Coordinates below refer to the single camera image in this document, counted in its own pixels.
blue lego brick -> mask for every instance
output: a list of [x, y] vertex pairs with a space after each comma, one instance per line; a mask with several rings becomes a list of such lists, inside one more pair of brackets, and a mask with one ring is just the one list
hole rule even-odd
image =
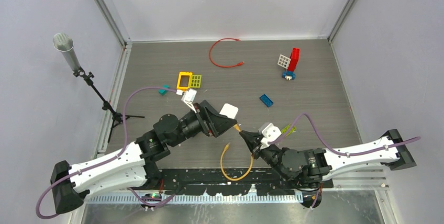
[[270, 107], [273, 105], [273, 101], [269, 99], [265, 94], [260, 96], [259, 99], [267, 106]]
[[294, 74], [294, 72], [292, 72], [292, 71], [284, 71], [284, 72], [282, 72], [282, 78], [283, 79], [285, 78], [285, 76], [291, 76], [292, 80], [295, 80], [295, 78], [296, 78], [296, 74]]
[[[168, 86], [168, 84], [164, 84], [163, 87], [165, 87], [165, 88], [170, 88], [170, 87]], [[160, 93], [160, 95], [163, 96], [163, 95], [165, 95], [165, 94], [167, 93], [167, 90], [160, 89], [160, 90], [159, 90], [159, 93]]]

microphone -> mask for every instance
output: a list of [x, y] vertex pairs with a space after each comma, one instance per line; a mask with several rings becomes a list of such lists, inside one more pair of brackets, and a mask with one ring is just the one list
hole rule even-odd
[[79, 60], [75, 55], [74, 42], [70, 36], [65, 33], [57, 33], [54, 35], [52, 42], [54, 43], [54, 48], [62, 52], [63, 57], [74, 74], [83, 71], [82, 67], [80, 67]]

teal lego piece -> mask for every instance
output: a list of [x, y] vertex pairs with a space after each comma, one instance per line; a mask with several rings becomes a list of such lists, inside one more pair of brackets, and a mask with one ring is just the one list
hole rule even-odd
[[[168, 84], [164, 84], [163, 87], [165, 87], [165, 88], [167, 88], [167, 89], [170, 88]], [[163, 96], [163, 95], [165, 95], [165, 94], [167, 93], [167, 90], [165, 90], [165, 89], [160, 89], [160, 90], [159, 90], [159, 93], [160, 93], [160, 95]]]

wire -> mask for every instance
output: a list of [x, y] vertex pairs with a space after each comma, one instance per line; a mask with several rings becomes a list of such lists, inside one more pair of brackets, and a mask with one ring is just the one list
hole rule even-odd
[[240, 127], [239, 127], [238, 124], [234, 125], [233, 127], [234, 127], [238, 132], [241, 132], [241, 131], [242, 131], [242, 130], [240, 129]]
[[242, 176], [240, 176], [239, 178], [231, 178], [231, 177], [229, 177], [229, 176], [225, 173], [224, 168], [223, 168], [223, 166], [222, 166], [222, 160], [224, 159], [224, 154], [225, 154], [225, 152], [228, 150], [229, 147], [230, 147], [230, 143], [228, 143], [228, 144], [225, 146], [224, 150], [222, 151], [222, 155], [220, 156], [220, 170], [222, 171], [222, 174], [225, 176], [225, 178], [227, 178], [228, 180], [231, 180], [231, 181], [239, 181], [239, 180], [245, 178], [245, 177], [250, 173], [251, 168], [253, 168], [253, 155], [251, 156], [250, 167], [248, 168], [248, 170], [247, 170]]
[[131, 189], [130, 187], [129, 188], [127, 188], [128, 190], [130, 190], [134, 195], [135, 195], [135, 197], [142, 203], [142, 204], [144, 204], [144, 205], [146, 205], [146, 206], [149, 206], [149, 207], [157, 207], [157, 208], [159, 208], [159, 207], [163, 207], [163, 206], [165, 206], [170, 200], [172, 200], [173, 198], [174, 198], [174, 196], [175, 196], [175, 194], [172, 194], [172, 195], [170, 195], [170, 196], [168, 196], [168, 198], [166, 198], [166, 199], [164, 199], [163, 201], [161, 201], [161, 202], [159, 202], [159, 203], [156, 203], [156, 204], [151, 204], [151, 203], [148, 203], [148, 202], [146, 202], [146, 201], [144, 201], [133, 189]]
[[[308, 121], [310, 121], [310, 124], [312, 124], [313, 130], [315, 131], [316, 136], [318, 137], [318, 139], [322, 142], [322, 144], [328, 149], [330, 150], [332, 153], [337, 154], [337, 155], [341, 155], [341, 156], [360, 156], [360, 155], [365, 155], [365, 154], [369, 154], [369, 153], [373, 153], [373, 152], [378, 152], [381, 150], [385, 150], [385, 147], [378, 147], [375, 149], [371, 149], [368, 151], [364, 151], [364, 152], [356, 152], [356, 153], [343, 153], [343, 152], [338, 152], [335, 149], [333, 149], [329, 144], [327, 144], [327, 142], [325, 142], [325, 140], [321, 137], [319, 130], [317, 129], [317, 127], [315, 126], [315, 123], [313, 122], [313, 120], [310, 118], [310, 116], [307, 113], [301, 113], [299, 116], [297, 116], [297, 118], [293, 121], [293, 123], [290, 125], [290, 127], [288, 128], [288, 130], [281, 134], [276, 140], [268, 142], [268, 144], [276, 144], [281, 142], [282, 140], [284, 140], [284, 138], [286, 137], [286, 135], [289, 133], [289, 131], [293, 128], [293, 126], [298, 122], [298, 120], [302, 117], [305, 116], [307, 117]], [[414, 137], [411, 139], [408, 139], [406, 141], [400, 142], [400, 143], [395, 143], [395, 144], [389, 144], [387, 147], [388, 148], [393, 148], [393, 147], [399, 147], [401, 145], [406, 145], [406, 144], [410, 144], [413, 143], [415, 141], [420, 140], [421, 137]]]
[[298, 190], [298, 191], [301, 191], [301, 192], [316, 192], [316, 191], [318, 191], [319, 189], [320, 189], [320, 186], [317, 188], [317, 189], [313, 189], [313, 190], [305, 190], [305, 189], [302, 189], [302, 188], [298, 188], [298, 187], [295, 187], [296, 188], [296, 190]]
[[237, 39], [237, 38], [222, 38], [222, 39], [219, 39], [219, 40], [215, 41], [215, 42], [213, 43], [213, 45], [211, 45], [211, 48], [209, 49], [209, 52], [208, 52], [208, 57], [209, 57], [209, 60], [211, 61], [211, 63], [213, 63], [215, 66], [217, 66], [217, 67], [221, 67], [221, 68], [233, 68], [233, 67], [236, 67], [236, 66], [241, 66], [241, 65], [243, 65], [243, 61], [242, 61], [242, 62], [239, 62], [239, 63], [237, 63], [237, 64], [235, 64], [235, 65], [220, 65], [220, 64], [217, 64], [217, 63], [215, 63], [215, 62], [213, 61], [213, 59], [211, 58], [211, 51], [213, 50], [213, 47], [214, 47], [216, 44], [218, 44], [220, 41], [223, 41], [223, 40], [240, 41], [240, 39]]
[[313, 211], [313, 207], [316, 205], [316, 202], [318, 201], [319, 196], [319, 190], [316, 192], [315, 200], [313, 201], [313, 204], [310, 206], [310, 209]]
[[162, 182], [160, 183], [159, 194], [162, 193], [162, 190], [163, 190], [163, 179], [162, 179]]
[[41, 212], [40, 212], [40, 205], [41, 205], [41, 203], [42, 203], [42, 201], [43, 201], [43, 198], [44, 198], [44, 197], [49, 193], [49, 191], [51, 191], [55, 186], [59, 185], [60, 183], [62, 183], [62, 182], [65, 181], [65, 180], [67, 180], [67, 179], [69, 179], [69, 178], [71, 178], [71, 177], [74, 177], [74, 176], [76, 176], [76, 175], [79, 175], [79, 174], [81, 174], [81, 173], [83, 173], [83, 172], [86, 172], [86, 171], [89, 171], [89, 170], [91, 170], [91, 169], [97, 168], [97, 167], [102, 166], [102, 165], [104, 165], [104, 164], [108, 164], [109, 162], [111, 162], [111, 161], [117, 159], [118, 157], [120, 157], [120, 156], [125, 152], [125, 149], [126, 149], [126, 147], [127, 147], [127, 145], [128, 145], [128, 131], [127, 131], [127, 126], [126, 126], [126, 107], [127, 107], [129, 101], [131, 100], [131, 98], [132, 98], [134, 95], [136, 95], [137, 93], [139, 93], [139, 92], [141, 92], [141, 91], [147, 90], [147, 89], [164, 89], [164, 90], [167, 90], [167, 91], [170, 91], [170, 92], [176, 92], [175, 89], [169, 89], [169, 88], [158, 87], [158, 86], [149, 86], [149, 87], [140, 88], [140, 89], [138, 89], [137, 91], [133, 92], [131, 95], [129, 95], [129, 97], [128, 97], [127, 100], [125, 101], [125, 104], [124, 104], [124, 107], [123, 107], [123, 110], [122, 110], [122, 120], [123, 120], [123, 125], [124, 125], [125, 141], [124, 141], [124, 146], [122, 147], [122, 149], [120, 150], [120, 152], [119, 152], [116, 156], [113, 156], [112, 158], [110, 158], [110, 159], [108, 159], [108, 160], [102, 161], [102, 162], [97, 163], [97, 164], [95, 164], [95, 165], [88, 166], [88, 167], [86, 167], [86, 168], [84, 168], [84, 169], [80, 169], [79, 171], [76, 171], [76, 172], [73, 172], [73, 173], [71, 173], [71, 174], [68, 174], [68, 175], [66, 175], [65, 177], [62, 177], [61, 179], [55, 181], [55, 182], [52, 183], [48, 188], [46, 188], [46, 190], [43, 191], [43, 193], [40, 195], [39, 199], [37, 200], [37, 204], [36, 204], [36, 215], [37, 215], [40, 219], [47, 220], [47, 219], [52, 219], [52, 218], [55, 218], [55, 217], [58, 216], [58, 214], [45, 216], [45, 215], [42, 215]]

tripod stand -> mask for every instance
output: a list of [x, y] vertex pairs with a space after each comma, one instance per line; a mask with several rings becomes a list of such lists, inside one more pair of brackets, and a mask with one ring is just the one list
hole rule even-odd
[[[91, 88], [96, 92], [96, 94], [100, 97], [100, 99], [103, 101], [102, 110], [109, 110], [111, 114], [113, 115], [113, 123], [111, 125], [111, 130], [109, 131], [109, 137], [108, 137], [108, 143], [111, 140], [111, 134], [113, 133], [113, 129], [117, 127], [118, 125], [123, 123], [123, 115], [121, 113], [116, 112], [111, 104], [100, 94], [100, 92], [97, 90], [97, 88], [94, 86], [94, 82], [92, 78], [94, 75], [89, 72], [88, 75], [85, 73], [85, 71], [80, 68], [76, 71], [74, 71], [74, 76], [81, 76], [83, 80], [87, 83], [88, 86], [91, 86]], [[135, 116], [135, 115], [125, 115], [125, 120], [129, 118], [145, 118], [144, 116]]]

